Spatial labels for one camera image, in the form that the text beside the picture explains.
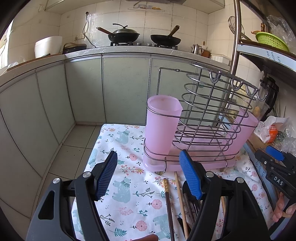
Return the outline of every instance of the power outlet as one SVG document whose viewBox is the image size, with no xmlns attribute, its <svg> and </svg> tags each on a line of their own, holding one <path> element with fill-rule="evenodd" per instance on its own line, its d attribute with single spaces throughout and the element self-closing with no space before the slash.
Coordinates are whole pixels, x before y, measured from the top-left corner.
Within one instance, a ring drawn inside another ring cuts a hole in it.
<svg viewBox="0 0 296 241">
<path fill-rule="evenodd" d="M 75 40 L 79 40 L 79 39 L 84 39 L 84 35 L 83 34 L 78 34 L 75 36 Z"/>
</svg>

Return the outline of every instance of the wok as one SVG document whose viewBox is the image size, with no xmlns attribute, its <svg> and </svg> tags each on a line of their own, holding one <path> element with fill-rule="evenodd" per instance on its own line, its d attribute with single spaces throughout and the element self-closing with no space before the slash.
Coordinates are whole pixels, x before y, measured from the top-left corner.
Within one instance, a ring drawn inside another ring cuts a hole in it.
<svg viewBox="0 0 296 241">
<path fill-rule="evenodd" d="M 108 38 L 113 43 L 128 43 L 134 42 L 139 37 L 139 33 L 137 33 L 133 29 L 126 28 L 127 26 L 122 26 L 123 28 L 115 30 L 113 33 L 109 32 L 106 29 L 101 27 L 97 27 L 97 29 L 105 34 L 108 34 Z"/>
<path fill-rule="evenodd" d="M 162 46 L 167 46 L 167 47 L 176 46 L 181 42 L 181 39 L 173 37 L 173 34 L 177 32 L 179 28 L 180 26 L 176 25 L 169 35 L 153 34 L 150 36 L 151 40 L 154 43 Z"/>
</svg>

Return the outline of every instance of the blue rubber grip pad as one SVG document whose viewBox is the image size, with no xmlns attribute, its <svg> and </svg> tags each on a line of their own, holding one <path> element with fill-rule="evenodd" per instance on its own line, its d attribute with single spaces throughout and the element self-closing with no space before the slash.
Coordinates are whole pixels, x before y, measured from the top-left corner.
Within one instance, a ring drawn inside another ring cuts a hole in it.
<svg viewBox="0 0 296 241">
<path fill-rule="evenodd" d="M 95 196 L 98 199 L 105 196 L 116 166 L 117 166 L 117 153 L 115 152 L 111 156 L 107 165 L 104 167 L 104 170 L 97 181 L 97 190 L 96 190 Z"/>
<path fill-rule="evenodd" d="M 181 151 L 179 155 L 179 162 L 192 195 L 194 195 L 197 199 L 200 199 L 202 197 L 202 190 L 200 187 L 200 178 L 193 168 L 194 162 L 185 151 Z"/>
<path fill-rule="evenodd" d="M 283 154 L 272 146 L 267 146 L 265 152 L 271 155 L 274 159 L 277 159 L 278 161 L 284 160 Z"/>
</svg>

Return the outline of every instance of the metal screw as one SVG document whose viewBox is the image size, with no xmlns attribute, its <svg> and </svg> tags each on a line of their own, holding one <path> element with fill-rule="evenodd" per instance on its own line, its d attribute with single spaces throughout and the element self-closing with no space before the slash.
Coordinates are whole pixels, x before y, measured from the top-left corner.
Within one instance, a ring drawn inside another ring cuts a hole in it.
<svg viewBox="0 0 296 241">
<path fill-rule="evenodd" d="M 91 172 L 85 172 L 82 174 L 83 177 L 87 178 L 91 176 Z"/>
<path fill-rule="evenodd" d="M 213 177 L 214 176 L 214 173 L 212 172 L 206 172 L 205 175 L 209 178 Z"/>
<path fill-rule="evenodd" d="M 52 180 L 52 182 L 53 182 L 54 184 L 57 184 L 57 183 L 60 182 L 60 180 L 61 180 L 61 179 L 59 179 L 58 177 L 56 177 L 55 179 Z"/>
<path fill-rule="evenodd" d="M 244 179 L 242 179 L 241 177 L 238 177 L 238 178 L 237 178 L 237 182 L 238 182 L 238 183 L 244 183 Z"/>
</svg>

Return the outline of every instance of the metal pole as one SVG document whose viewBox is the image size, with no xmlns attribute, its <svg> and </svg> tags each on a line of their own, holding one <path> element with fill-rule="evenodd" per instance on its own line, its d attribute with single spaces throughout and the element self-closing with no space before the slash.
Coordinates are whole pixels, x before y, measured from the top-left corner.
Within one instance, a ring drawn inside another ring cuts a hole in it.
<svg viewBox="0 0 296 241">
<path fill-rule="evenodd" d="M 239 52 L 237 46 L 239 45 L 242 33 L 242 15 L 240 9 L 240 1 L 234 0 L 234 13 L 235 13 L 235 33 L 234 33 L 234 44 L 232 50 L 232 59 L 229 73 L 235 75 L 237 71 L 237 65 L 239 62 Z"/>
</svg>

